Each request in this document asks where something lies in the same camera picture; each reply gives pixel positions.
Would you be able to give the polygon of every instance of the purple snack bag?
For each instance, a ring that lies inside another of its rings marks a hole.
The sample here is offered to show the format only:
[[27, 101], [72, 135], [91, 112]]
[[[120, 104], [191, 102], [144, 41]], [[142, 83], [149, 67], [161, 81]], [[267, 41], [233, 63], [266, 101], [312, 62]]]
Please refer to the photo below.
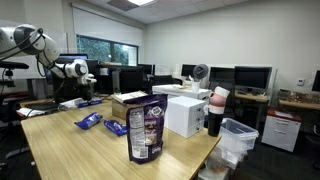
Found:
[[156, 94], [126, 101], [141, 106], [127, 111], [127, 140], [130, 161], [143, 164], [155, 160], [162, 151], [166, 94]]

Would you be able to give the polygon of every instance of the ceiling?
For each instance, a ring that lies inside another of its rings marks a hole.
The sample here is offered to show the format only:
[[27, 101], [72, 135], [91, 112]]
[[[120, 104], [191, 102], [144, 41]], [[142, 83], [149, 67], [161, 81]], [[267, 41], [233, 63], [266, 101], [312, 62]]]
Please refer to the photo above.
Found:
[[123, 16], [150, 24], [189, 14], [195, 14], [215, 8], [225, 7], [249, 0], [157, 0], [155, 3], [136, 7], [128, 11], [116, 8], [108, 3], [117, 0], [84, 0], [98, 7]]

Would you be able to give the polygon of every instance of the ceiling light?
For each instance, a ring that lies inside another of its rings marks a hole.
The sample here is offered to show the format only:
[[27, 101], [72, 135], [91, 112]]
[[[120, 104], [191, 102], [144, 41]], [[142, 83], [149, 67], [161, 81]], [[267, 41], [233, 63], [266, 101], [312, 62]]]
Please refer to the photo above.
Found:
[[133, 4], [136, 4], [138, 6], [142, 6], [142, 5], [154, 3], [156, 0], [128, 0], [128, 1], [130, 1]]

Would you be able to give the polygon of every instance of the plastic bin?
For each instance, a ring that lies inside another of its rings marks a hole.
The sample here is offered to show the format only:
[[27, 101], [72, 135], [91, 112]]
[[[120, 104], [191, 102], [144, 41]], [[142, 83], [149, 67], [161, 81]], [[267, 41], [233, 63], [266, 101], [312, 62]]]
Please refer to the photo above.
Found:
[[230, 118], [224, 118], [220, 128], [221, 140], [219, 146], [233, 153], [246, 153], [253, 149], [259, 132], [249, 126]]

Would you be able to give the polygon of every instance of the window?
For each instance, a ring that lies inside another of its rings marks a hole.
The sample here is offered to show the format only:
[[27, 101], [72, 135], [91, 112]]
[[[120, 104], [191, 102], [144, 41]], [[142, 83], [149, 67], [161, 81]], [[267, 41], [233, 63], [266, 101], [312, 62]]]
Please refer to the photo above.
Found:
[[138, 61], [138, 46], [88, 36], [77, 35], [77, 50], [100, 63], [116, 62], [135, 66]]

